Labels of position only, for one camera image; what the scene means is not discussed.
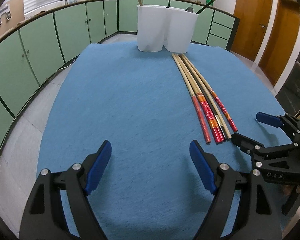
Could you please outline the red orange bamboo chopstick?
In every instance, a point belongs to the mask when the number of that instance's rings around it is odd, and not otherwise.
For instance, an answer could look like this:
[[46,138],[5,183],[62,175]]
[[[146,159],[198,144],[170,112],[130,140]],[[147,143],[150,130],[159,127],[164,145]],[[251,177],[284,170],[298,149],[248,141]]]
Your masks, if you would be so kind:
[[191,74],[190,70],[186,66],[185,62],[181,59],[180,55],[172,54],[172,57],[184,79],[184,82],[186,84],[186,87],[190,93],[193,105],[195,107],[200,125],[203,130],[204,138],[206,143],[211,142],[210,133],[208,132],[207,124],[204,120],[204,117],[207,120],[207,123],[209,125],[209,128],[211,130],[211,133],[213,135],[213,138],[215,142],[218,144],[220,142],[224,141],[224,137],[221,133],[221,129],[217,124],[217,121],[211,111],[211,108],[209,104],[207,103],[207,100],[205,96],[203,96],[203,93],[200,89],[200,87],[197,84],[197,81]]

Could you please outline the red patterned bamboo chopstick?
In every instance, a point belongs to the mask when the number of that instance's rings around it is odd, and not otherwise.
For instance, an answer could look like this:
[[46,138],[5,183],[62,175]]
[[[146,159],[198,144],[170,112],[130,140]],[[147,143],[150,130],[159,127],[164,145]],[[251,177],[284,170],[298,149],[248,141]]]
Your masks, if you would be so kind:
[[188,65],[190,65],[192,67],[192,69],[196,72],[196,74],[198,75],[200,81],[202,81],[202,83],[204,84],[204,87],[209,91],[209,94],[213,98],[214,102],[217,103],[218,107],[223,112],[223,114],[224,114],[226,120],[228,121],[231,129],[234,132],[237,132],[238,129],[237,129],[233,119],[231,118],[229,112],[226,110],[226,108],[224,107],[224,105],[221,102],[220,98],[217,96],[217,94],[212,89],[212,87],[209,85],[209,83],[206,81],[206,79],[202,76],[202,74],[199,72],[199,70],[194,66],[194,64],[184,54],[181,54],[181,58],[183,60],[185,60],[188,63]]

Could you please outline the red striped bamboo chopstick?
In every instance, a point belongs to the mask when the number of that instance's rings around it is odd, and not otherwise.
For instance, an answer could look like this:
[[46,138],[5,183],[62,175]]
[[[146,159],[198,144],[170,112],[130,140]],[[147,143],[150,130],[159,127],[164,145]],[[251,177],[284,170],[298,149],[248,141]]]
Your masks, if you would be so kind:
[[192,100],[192,103],[193,103],[193,106],[194,106],[194,109],[197,113],[197,117],[198,117],[198,120],[199,120],[199,123],[200,123],[200,126],[201,126],[201,129],[202,129],[202,132],[203,132],[203,136],[204,136],[204,139],[205,139],[205,142],[207,144],[209,144],[211,142],[211,137],[210,137],[210,134],[209,134],[209,131],[207,129],[207,125],[205,123],[205,120],[204,120],[204,116],[203,116],[203,113],[202,111],[200,110],[200,106],[199,106],[199,102],[197,100],[197,97],[194,93],[194,90],[183,70],[183,67],[181,66],[181,63],[179,62],[179,57],[177,54],[172,54],[172,57],[179,69],[179,72],[181,73],[182,77],[183,77],[183,80],[185,82],[185,85],[187,87],[187,90],[190,94],[190,97],[191,97],[191,100]]

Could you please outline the green lower kitchen cabinets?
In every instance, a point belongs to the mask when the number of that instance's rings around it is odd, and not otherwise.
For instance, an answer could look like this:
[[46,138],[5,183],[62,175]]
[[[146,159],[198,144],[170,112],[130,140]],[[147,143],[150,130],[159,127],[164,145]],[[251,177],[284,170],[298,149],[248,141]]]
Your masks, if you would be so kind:
[[0,148],[16,116],[89,44],[137,30],[137,0],[90,0],[46,11],[0,39]]

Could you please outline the brown wooden door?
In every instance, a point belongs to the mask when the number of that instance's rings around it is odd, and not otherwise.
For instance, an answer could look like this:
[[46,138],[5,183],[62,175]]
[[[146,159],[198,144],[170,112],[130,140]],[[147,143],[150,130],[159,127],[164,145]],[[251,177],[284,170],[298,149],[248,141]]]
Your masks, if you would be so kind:
[[259,67],[272,86],[283,73],[296,43],[300,27],[300,5],[294,0],[278,0],[273,28]]
[[232,51],[254,61],[264,39],[273,0],[236,0],[234,16],[239,18]]

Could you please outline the blue table mat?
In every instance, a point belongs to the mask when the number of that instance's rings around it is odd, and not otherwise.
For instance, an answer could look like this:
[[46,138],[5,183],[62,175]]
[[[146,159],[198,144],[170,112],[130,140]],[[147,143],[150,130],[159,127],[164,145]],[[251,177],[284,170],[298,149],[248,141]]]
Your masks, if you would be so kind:
[[105,140],[111,158],[89,202],[109,239],[194,237],[213,196],[191,160],[193,140],[233,169],[251,169],[231,142],[206,144],[171,53],[144,53],[135,42],[81,52],[54,101],[37,168],[67,170]]

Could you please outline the black chopstick in holder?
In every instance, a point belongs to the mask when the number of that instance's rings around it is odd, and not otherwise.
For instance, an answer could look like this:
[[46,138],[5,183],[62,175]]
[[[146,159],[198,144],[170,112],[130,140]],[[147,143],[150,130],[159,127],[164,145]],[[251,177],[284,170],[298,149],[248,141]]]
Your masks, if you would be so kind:
[[211,1],[209,1],[206,5],[204,5],[200,10],[198,10],[197,12],[196,12],[196,14],[200,14],[200,13],[202,13],[206,8],[208,8],[212,3],[214,3],[215,1],[217,1],[217,0],[211,0]]

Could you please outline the white double utensil holder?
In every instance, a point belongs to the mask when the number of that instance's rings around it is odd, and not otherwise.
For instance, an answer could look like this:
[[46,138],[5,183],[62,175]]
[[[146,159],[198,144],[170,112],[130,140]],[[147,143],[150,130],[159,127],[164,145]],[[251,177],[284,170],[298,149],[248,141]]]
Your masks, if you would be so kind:
[[139,51],[186,53],[198,14],[162,5],[137,6],[137,46]]

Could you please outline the brown cardboard board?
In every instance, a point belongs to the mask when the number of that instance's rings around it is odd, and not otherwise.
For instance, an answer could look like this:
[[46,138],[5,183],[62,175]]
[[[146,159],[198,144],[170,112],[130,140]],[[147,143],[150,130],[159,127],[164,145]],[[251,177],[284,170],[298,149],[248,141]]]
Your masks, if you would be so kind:
[[24,0],[9,0],[0,7],[0,38],[25,20]]

